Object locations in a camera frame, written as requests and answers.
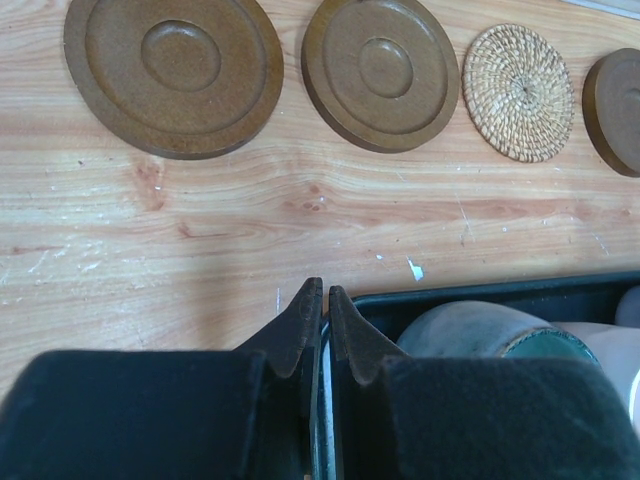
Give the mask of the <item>pink ceramic mug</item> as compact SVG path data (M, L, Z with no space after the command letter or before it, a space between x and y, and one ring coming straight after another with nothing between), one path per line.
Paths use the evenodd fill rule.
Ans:
M594 353L639 432L639 287L622 296L613 325L593 322L554 325L578 337Z

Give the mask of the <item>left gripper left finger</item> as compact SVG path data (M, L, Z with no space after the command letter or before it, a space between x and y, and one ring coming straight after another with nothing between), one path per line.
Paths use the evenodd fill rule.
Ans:
M52 350L1 404L5 479L301 479L323 284L232 350Z

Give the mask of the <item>brown wooden coaster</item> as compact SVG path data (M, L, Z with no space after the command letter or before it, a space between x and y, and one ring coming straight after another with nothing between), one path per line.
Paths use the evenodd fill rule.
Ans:
M322 2L303 38L301 68L325 122L375 152L432 140L458 101L453 46L419 1Z
M582 93L589 138L617 173L639 176L639 51L622 48L589 70Z

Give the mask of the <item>woven rattan coaster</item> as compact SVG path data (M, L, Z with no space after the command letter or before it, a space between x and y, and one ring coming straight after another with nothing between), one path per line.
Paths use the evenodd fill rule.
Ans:
M568 142L575 115L569 69L535 31L504 23L479 34L464 59L462 89L476 130L508 158L544 162Z

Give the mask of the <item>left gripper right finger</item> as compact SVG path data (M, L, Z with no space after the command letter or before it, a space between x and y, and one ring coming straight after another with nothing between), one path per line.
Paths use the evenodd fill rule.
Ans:
M639 442L583 360L415 358L330 291L341 479L635 479Z

